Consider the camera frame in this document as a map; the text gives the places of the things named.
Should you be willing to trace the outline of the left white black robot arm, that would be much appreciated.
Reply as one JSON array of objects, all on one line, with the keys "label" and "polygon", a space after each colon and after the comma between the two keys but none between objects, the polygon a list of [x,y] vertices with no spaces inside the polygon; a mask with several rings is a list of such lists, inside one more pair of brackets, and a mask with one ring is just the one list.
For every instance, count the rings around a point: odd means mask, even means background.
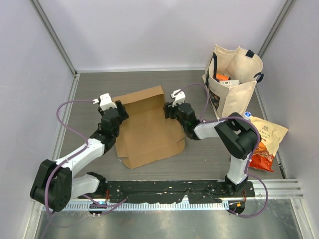
[{"label": "left white black robot arm", "polygon": [[85,143],[72,153],[51,161],[44,160],[38,169],[30,197],[45,206],[49,214],[62,211],[73,198],[92,196],[96,199],[106,194],[105,177],[89,172],[76,177],[86,165],[106,154],[116,143],[120,125],[129,115],[122,102],[95,99],[101,122]]}]

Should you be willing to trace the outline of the brown cardboard box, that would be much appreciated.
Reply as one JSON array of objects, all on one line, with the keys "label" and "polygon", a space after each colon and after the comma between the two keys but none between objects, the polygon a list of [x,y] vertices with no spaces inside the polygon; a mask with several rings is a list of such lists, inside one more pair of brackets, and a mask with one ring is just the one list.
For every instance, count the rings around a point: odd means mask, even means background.
[{"label": "brown cardboard box", "polygon": [[134,169],[183,152],[185,134],[178,121],[164,115],[162,86],[117,96],[129,117],[120,126],[116,153],[123,164]]}]

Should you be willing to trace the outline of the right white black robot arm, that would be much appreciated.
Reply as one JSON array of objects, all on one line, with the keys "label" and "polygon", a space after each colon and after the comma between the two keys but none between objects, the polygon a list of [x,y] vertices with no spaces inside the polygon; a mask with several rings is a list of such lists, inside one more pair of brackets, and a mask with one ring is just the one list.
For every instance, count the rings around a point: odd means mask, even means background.
[{"label": "right white black robot arm", "polygon": [[163,107],[166,119],[177,120],[185,135],[192,140],[218,137],[231,155],[230,167],[225,176],[225,192],[238,196],[248,180],[248,166],[261,136],[253,124],[238,113],[217,121],[201,122],[189,103]]}]

